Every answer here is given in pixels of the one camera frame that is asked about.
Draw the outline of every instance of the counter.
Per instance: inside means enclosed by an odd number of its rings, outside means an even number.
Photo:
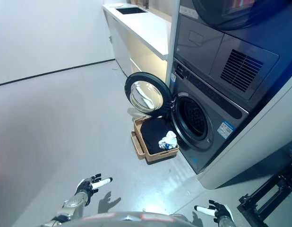
[[[161,60],[168,58],[171,22],[145,10],[146,13],[121,14],[118,8],[137,7],[131,4],[105,4],[104,10],[147,46]]]

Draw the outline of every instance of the crumpled white clothes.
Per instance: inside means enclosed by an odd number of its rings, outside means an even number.
[[[174,134],[173,131],[167,132],[166,137],[163,137],[159,141],[159,147],[161,149],[172,149],[176,148],[176,145],[178,144],[178,141],[176,139],[176,135]]]

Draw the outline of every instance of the baseboard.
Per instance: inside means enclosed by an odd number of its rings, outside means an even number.
[[[9,82],[1,83],[0,86],[6,85],[6,84],[10,84],[10,83],[14,83],[14,82],[18,82],[18,81],[22,81],[22,80],[25,80],[25,79],[31,79],[31,78],[45,76],[45,75],[52,74],[52,73],[56,73],[56,72],[62,72],[62,71],[66,71],[66,70],[73,70],[73,69],[77,69],[77,68],[81,68],[81,67],[85,67],[85,66],[101,64],[101,63],[105,63],[105,62],[109,62],[109,61],[114,61],[114,60],[115,59],[109,59],[109,60],[105,60],[105,61],[98,61],[98,62],[86,64],[86,65],[79,65],[79,66],[74,66],[74,67],[67,68],[67,69],[56,70],[56,71],[52,71],[52,72],[46,72],[46,73],[38,74],[38,75],[35,75],[35,76],[24,77],[24,78],[21,78],[21,79],[16,79],[16,80],[12,80],[12,81],[9,81]]]

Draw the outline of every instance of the washing machine door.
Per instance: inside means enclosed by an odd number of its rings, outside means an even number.
[[[199,16],[217,30],[237,30],[272,17],[292,0],[193,0]]]
[[[150,73],[131,74],[125,83],[125,94],[137,110],[153,117],[165,116],[172,106],[169,88]]]

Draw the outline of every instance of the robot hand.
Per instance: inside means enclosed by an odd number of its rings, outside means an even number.
[[[209,200],[209,204],[211,204],[209,205],[209,209],[215,210],[216,218],[214,219],[214,222],[219,223],[220,218],[223,216],[227,216],[233,221],[231,211],[228,207],[213,200]]]
[[[109,183],[112,181],[112,178],[106,178],[104,180],[101,179],[101,174],[97,174],[91,176],[89,178],[83,179],[77,186],[77,191],[75,193],[78,194],[79,192],[85,192],[88,195],[87,202],[85,206],[88,206],[90,203],[90,198],[99,191],[99,187]]]
[[[230,209],[227,205],[222,205],[213,200],[209,200],[209,208],[195,206],[194,209],[201,213],[215,217],[214,222],[219,226],[235,226]]]

